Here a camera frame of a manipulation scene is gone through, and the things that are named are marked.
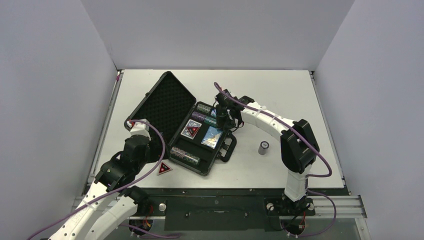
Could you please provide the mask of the light blue chip stack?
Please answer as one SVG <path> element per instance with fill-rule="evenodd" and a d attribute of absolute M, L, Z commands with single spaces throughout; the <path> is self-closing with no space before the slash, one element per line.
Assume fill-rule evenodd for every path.
<path fill-rule="evenodd" d="M 212 109 L 211 110 L 210 116 L 213 117 L 213 118 L 216 118 L 217 117 L 217 113 L 216 113 L 216 110 L 215 109 Z"/>

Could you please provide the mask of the blue ace card box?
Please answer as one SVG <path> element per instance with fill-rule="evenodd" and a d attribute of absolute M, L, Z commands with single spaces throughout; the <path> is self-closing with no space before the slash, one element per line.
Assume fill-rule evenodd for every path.
<path fill-rule="evenodd" d="M 222 133 L 222 130 L 217 129 L 213 126 L 209 126 L 208 130 L 206 131 L 206 134 L 204 135 L 201 141 L 201 144 L 209 148 L 215 149 L 222 136 Z"/>

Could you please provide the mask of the yellow-blue chip stack bottom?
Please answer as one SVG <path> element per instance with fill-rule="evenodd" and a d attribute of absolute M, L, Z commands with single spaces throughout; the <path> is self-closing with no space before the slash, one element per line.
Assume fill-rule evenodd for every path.
<path fill-rule="evenodd" d="M 193 165 L 199 165 L 199 163 L 200 163 L 200 161 L 201 161 L 201 159 L 198 157 L 198 156 L 196 156 L 196 155 L 193 155 L 193 154 L 191 154 L 191 153 L 187 153 L 187 154 L 185 154 L 184 155 L 184 157 L 183 157 L 186 161 L 188 161 L 189 163 L 191 163 L 191 164 L 193 164 Z"/>

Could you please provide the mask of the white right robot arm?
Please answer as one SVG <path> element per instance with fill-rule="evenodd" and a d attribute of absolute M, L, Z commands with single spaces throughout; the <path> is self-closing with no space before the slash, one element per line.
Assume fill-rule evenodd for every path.
<path fill-rule="evenodd" d="M 215 99 L 218 127 L 250 124 L 279 141 L 281 160 L 288 170 L 282 199 L 286 214 L 295 216 L 310 208 L 308 178 L 320 149 L 309 122 L 284 118 L 248 96 L 237 98 L 227 90 L 220 91 Z"/>

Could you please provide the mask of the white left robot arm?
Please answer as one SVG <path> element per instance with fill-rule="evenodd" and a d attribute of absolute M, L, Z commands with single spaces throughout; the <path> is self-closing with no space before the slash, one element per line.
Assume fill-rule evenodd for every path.
<path fill-rule="evenodd" d="M 145 214 L 149 201 L 136 183 L 153 172 L 139 176 L 151 160 L 150 141 L 143 134 L 127 138 L 123 150 L 101 166 L 78 207 L 50 239 L 102 240 L 125 218 Z"/>

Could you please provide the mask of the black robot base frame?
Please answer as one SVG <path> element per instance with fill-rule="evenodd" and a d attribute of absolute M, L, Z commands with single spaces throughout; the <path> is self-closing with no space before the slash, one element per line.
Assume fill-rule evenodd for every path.
<path fill-rule="evenodd" d="M 280 220 L 297 224 L 303 216 L 317 217 L 323 201 L 329 214 L 336 200 L 348 196 L 346 188 L 313 189 L 302 203 L 290 203 L 282 188 L 145 188 L 146 199 L 130 214 L 136 225 L 142 219 L 164 220 L 166 231 L 279 231 Z"/>

